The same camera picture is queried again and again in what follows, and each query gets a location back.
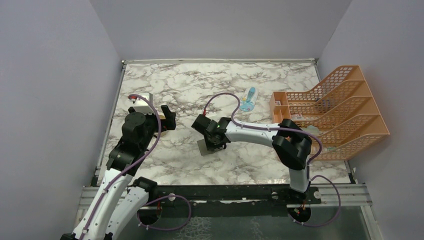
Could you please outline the taupe leather card holder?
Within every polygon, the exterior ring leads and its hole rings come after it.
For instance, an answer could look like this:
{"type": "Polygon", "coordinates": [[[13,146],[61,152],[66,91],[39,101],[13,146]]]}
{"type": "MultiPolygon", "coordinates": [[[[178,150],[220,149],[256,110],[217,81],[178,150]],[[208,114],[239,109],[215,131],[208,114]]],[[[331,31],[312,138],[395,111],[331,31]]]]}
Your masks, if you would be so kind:
{"type": "Polygon", "coordinates": [[[210,155],[210,154],[214,154],[218,151],[220,151],[220,148],[211,148],[209,149],[207,146],[207,143],[205,142],[204,139],[198,140],[197,141],[197,146],[198,146],[198,150],[200,152],[201,156],[206,156],[206,155],[210,155]]]}

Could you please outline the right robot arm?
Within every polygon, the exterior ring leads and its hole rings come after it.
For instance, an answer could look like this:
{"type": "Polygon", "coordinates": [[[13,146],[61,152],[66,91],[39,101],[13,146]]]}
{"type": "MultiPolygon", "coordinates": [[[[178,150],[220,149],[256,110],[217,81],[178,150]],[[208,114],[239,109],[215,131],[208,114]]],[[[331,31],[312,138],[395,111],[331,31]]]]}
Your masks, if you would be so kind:
{"type": "Polygon", "coordinates": [[[191,127],[203,136],[198,141],[201,155],[224,150],[227,144],[245,142],[274,149],[281,163],[289,169],[289,199],[300,204],[309,196],[309,168],[312,150],[312,135],[301,130],[290,119],[281,123],[246,123],[231,117],[219,121],[200,114],[191,127]]]}

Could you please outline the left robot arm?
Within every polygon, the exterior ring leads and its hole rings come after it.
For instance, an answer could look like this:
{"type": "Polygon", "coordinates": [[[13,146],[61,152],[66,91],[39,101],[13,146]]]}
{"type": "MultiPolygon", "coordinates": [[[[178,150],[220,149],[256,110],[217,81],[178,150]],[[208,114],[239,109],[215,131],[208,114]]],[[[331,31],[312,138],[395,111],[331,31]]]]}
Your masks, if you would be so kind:
{"type": "Polygon", "coordinates": [[[176,113],[161,105],[164,118],[154,109],[130,107],[121,127],[122,136],[110,152],[101,185],[86,214],[63,240],[115,240],[143,205],[157,200],[156,182],[140,177],[130,186],[143,160],[150,154],[152,138],[176,129],[176,113]]]}

